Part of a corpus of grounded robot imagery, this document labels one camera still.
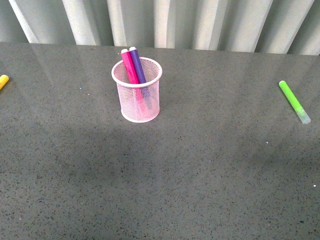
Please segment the marker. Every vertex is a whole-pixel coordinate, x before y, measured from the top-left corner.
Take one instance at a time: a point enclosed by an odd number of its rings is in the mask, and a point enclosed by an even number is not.
[[[125,66],[126,73],[128,75],[130,83],[131,84],[139,84],[139,80],[137,77],[134,63],[132,62],[131,55],[127,49],[121,50],[121,57],[122,57],[123,64]]]
[[[129,52],[135,68],[136,75],[138,77],[138,81],[140,84],[145,84],[146,78],[145,78],[144,70],[142,69],[142,66],[141,66],[138,50],[134,46],[132,46],[129,48]]]
[[[309,124],[311,122],[310,117],[308,116],[304,108],[301,106],[300,102],[298,101],[294,93],[291,91],[288,84],[285,81],[280,81],[279,86],[286,98],[288,99],[288,101],[290,102],[291,106],[295,110],[296,114],[299,116],[302,123]]]
[[[7,84],[9,77],[7,75],[0,76],[0,90]]]

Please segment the yellow marker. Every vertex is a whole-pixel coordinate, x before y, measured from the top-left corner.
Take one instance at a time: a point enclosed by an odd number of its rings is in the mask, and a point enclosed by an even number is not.
[[[7,84],[9,77],[7,75],[0,76],[0,90]]]

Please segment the pen holder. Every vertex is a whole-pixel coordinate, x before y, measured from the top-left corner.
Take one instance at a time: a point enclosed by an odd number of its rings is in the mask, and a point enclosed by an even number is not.
[[[162,68],[156,61],[140,57],[146,83],[131,84],[123,61],[112,68],[111,75],[116,82],[121,113],[134,123],[145,123],[154,119],[160,111],[159,79]]]

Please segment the white curtain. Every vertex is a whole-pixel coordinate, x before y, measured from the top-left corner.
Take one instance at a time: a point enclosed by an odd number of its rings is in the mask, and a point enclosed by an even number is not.
[[[320,54],[320,0],[0,0],[0,42]]]

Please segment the lime green marker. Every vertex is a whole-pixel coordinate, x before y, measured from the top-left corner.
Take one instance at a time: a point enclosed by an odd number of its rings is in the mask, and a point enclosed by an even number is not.
[[[294,95],[294,93],[291,91],[290,87],[285,81],[279,82],[279,86],[286,96],[286,98],[289,100],[291,106],[295,110],[296,114],[298,114],[300,120],[302,121],[303,124],[309,124],[311,122],[310,117],[304,110],[304,108],[301,106],[300,102]]]

